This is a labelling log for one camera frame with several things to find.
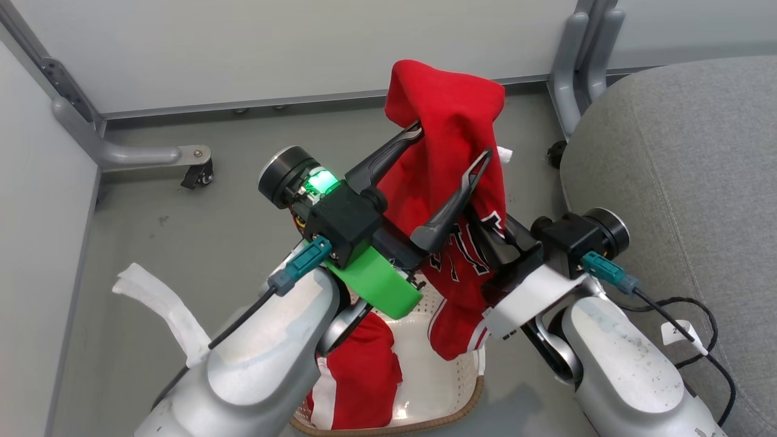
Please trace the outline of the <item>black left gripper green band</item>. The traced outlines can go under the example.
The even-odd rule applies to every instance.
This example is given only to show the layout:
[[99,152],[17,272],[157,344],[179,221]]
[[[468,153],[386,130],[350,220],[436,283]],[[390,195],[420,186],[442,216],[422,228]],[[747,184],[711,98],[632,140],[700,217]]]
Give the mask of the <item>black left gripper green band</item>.
[[490,149],[483,151],[463,172],[449,199],[409,239],[384,218],[388,202],[377,184],[423,136],[416,121],[350,169],[346,183],[335,177],[306,177],[302,183],[306,240],[323,236],[330,241],[328,269],[366,304],[393,320],[419,304],[422,292],[413,284],[414,272],[426,252],[442,249],[493,155]]

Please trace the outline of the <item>black right gripper white band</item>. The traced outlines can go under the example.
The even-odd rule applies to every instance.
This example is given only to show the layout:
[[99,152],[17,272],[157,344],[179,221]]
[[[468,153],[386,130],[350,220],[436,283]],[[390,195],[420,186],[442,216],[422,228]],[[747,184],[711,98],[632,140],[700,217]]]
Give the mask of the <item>black right gripper white band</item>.
[[[472,205],[464,215],[475,251],[496,271],[484,285],[484,324],[494,337],[513,335],[565,299],[585,280],[583,257],[603,252],[599,215],[540,217],[531,231],[511,215],[503,228],[497,211],[480,217]],[[512,247],[519,252],[515,260]]]

